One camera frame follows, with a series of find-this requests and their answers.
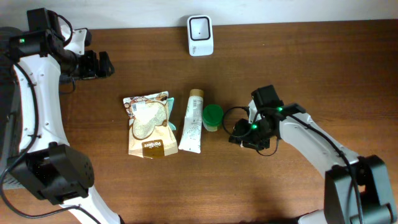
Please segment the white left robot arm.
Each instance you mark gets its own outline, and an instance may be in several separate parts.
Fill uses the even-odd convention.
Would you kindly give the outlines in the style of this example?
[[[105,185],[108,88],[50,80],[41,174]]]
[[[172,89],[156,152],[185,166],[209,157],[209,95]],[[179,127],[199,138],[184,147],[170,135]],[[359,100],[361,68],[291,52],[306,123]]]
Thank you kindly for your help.
[[[60,79],[107,78],[114,73],[109,55],[88,49],[88,29],[62,29],[65,18],[56,12],[32,9],[27,20],[28,31],[11,37],[6,52],[19,85],[22,130],[1,175],[82,223],[121,223],[95,189],[90,159],[70,146],[60,108]]]

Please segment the white cosmetic tube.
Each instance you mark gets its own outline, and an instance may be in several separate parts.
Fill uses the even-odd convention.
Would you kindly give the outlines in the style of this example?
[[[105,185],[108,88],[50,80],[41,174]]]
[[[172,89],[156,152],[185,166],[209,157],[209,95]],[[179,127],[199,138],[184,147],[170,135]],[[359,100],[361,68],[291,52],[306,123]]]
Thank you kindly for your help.
[[[187,109],[184,117],[183,133],[178,145],[182,151],[201,153],[201,127],[203,120],[204,92],[200,89],[190,90]]]

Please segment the beige snack bag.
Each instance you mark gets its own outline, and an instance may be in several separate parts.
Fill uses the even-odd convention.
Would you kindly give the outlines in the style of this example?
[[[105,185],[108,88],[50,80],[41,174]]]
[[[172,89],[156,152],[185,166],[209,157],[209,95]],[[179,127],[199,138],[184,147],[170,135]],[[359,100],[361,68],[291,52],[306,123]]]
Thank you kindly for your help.
[[[178,153],[168,102],[168,91],[123,99],[129,116],[129,155],[156,159]]]

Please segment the green lid jar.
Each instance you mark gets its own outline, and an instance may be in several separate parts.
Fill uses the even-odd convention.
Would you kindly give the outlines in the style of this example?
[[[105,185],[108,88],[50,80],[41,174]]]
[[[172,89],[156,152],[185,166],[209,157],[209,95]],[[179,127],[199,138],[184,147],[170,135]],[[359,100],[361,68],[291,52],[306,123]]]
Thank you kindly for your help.
[[[203,126],[209,132],[219,130],[223,115],[223,109],[220,105],[207,105],[202,113]]]

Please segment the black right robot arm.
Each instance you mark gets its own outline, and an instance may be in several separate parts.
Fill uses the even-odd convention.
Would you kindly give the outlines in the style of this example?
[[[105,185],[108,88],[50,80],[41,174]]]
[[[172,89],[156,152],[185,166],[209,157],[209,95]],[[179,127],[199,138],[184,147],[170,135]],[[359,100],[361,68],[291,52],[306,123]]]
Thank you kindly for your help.
[[[325,181],[323,208],[276,223],[395,223],[397,205],[384,161],[360,156],[319,127],[297,103],[285,105],[273,85],[251,93],[243,107],[247,118],[236,122],[229,142],[258,154],[271,138],[298,150]]]

